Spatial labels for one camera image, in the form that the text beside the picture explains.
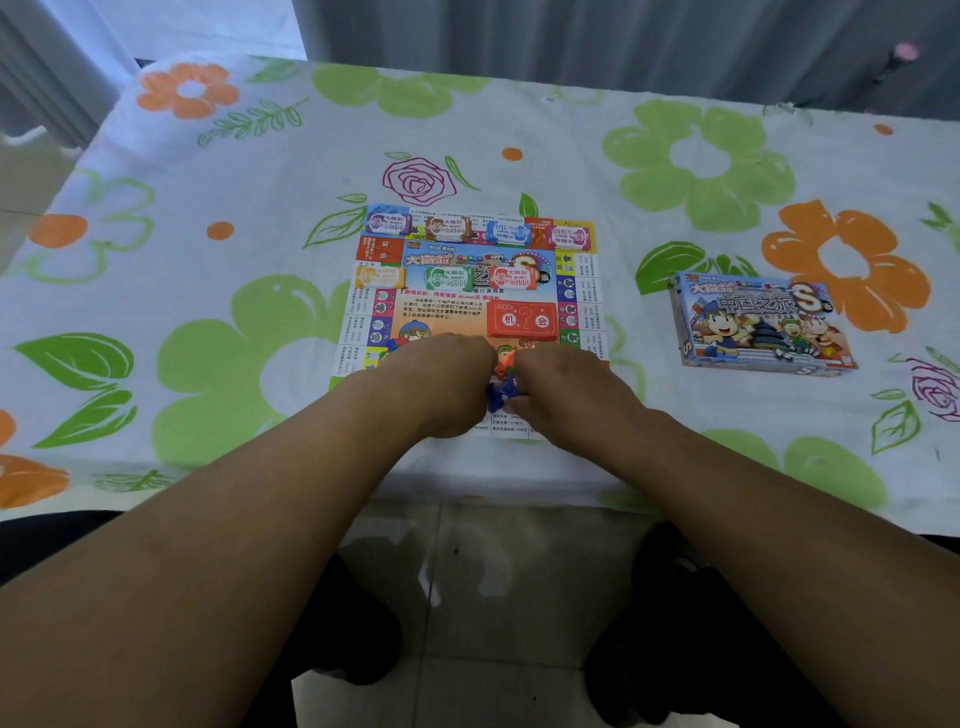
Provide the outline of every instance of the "person's right hand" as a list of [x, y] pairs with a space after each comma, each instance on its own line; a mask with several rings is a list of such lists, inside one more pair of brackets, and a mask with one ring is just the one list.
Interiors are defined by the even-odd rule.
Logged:
[[517, 352], [514, 369], [527, 394], [507, 400], [507, 410], [558, 448], [608, 470], [619, 450], [642, 447], [636, 439], [661, 414], [591, 352], [540, 344]]

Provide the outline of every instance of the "tablecloth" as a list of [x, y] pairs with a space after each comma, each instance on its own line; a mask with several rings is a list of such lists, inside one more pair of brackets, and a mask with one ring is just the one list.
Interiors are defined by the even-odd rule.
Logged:
[[[156, 63], [0, 280], [2, 516], [131, 507], [321, 395], [367, 205], [393, 202], [594, 221], [612, 367], [648, 406], [960, 535], [958, 150], [938, 121]], [[665, 282], [698, 266], [825, 282], [859, 370], [681, 366]], [[645, 507], [547, 443], [469, 438], [420, 444], [380, 493]]]

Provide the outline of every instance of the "orange flower print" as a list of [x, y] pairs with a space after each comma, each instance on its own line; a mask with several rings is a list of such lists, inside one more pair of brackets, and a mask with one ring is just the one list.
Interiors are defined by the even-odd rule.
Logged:
[[[0, 448], [16, 432], [16, 422], [0, 409]], [[70, 476], [66, 471], [14, 455], [0, 455], [0, 508], [30, 505], [63, 491]]]
[[230, 73], [216, 63], [178, 63], [169, 71], [145, 73], [140, 84], [147, 89], [136, 103], [147, 111], [172, 109], [178, 119], [205, 119], [218, 107], [240, 98], [235, 85], [225, 84]]
[[[898, 255], [897, 237], [873, 215], [855, 209], [832, 216], [820, 200], [788, 205], [780, 219], [790, 230], [763, 238], [763, 257], [793, 280], [824, 283], [838, 313], [864, 331], [900, 333], [907, 326], [905, 308], [923, 308], [930, 298], [930, 281], [920, 268]], [[869, 266], [866, 278], [839, 278], [820, 259], [819, 251], [833, 238], [860, 253]]]

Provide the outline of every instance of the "orange game piece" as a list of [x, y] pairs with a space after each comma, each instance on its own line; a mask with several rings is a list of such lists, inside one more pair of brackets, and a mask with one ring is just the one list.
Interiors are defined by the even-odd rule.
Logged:
[[527, 301], [489, 301], [487, 335], [553, 341], [559, 335], [557, 305]]

